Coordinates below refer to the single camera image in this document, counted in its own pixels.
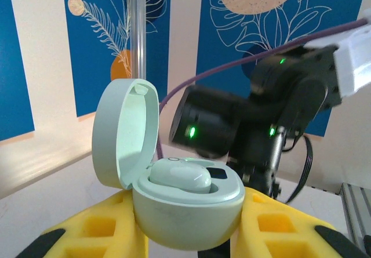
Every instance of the white earbud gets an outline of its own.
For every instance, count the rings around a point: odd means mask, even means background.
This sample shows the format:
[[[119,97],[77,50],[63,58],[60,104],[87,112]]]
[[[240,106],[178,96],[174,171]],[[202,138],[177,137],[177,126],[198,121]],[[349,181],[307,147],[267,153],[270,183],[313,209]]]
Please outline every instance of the white earbud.
[[[210,192],[211,175],[201,165],[183,159],[160,159],[152,166],[150,182],[188,192],[206,194]]]

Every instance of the open case lid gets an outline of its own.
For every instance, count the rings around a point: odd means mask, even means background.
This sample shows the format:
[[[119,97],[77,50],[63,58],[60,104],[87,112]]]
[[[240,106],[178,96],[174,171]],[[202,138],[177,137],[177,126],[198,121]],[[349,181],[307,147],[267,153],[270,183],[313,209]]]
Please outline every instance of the open case lid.
[[[105,186],[129,190],[152,161],[158,135],[155,86],[143,79],[116,79],[105,89],[92,137],[94,170]]]

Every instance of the yellow foam holder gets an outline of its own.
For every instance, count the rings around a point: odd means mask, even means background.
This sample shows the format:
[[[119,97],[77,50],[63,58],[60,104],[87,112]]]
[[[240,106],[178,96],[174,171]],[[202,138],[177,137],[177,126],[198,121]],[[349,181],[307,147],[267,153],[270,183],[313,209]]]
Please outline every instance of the yellow foam holder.
[[[341,258],[314,230],[329,223],[246,188],[232,258]]]
[[[138,228],[132,191],[121,191],[46,230],[66,232],[44,258],[147,258],[148,238]]]

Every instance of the orange circle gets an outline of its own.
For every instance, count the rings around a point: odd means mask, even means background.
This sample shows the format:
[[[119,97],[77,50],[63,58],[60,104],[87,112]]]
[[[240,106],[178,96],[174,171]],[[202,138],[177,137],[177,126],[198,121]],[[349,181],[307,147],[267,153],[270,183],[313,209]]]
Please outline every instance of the orange circle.
[[[130,69],[130,51],[124,50],[115,58],[111,65],[111,80],[131,77],[132,71]]]

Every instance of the earbud charging case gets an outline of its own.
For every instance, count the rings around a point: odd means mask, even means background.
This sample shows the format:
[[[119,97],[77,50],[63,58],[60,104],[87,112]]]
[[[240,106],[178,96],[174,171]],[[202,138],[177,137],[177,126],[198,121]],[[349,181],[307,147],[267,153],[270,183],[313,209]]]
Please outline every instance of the earbud charging case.
[[[174,249],[214,248],[229,239],[240,222],[243,184],[222,162],[203,159],[184,160],[223,169],[228,176],[212,179],[209,194],[151,183],[158,124],[158,95],[151,83],[112,81],[94,120],[92,156],[97,177],[106,186],[133,189],[136,222],[151,240]]]

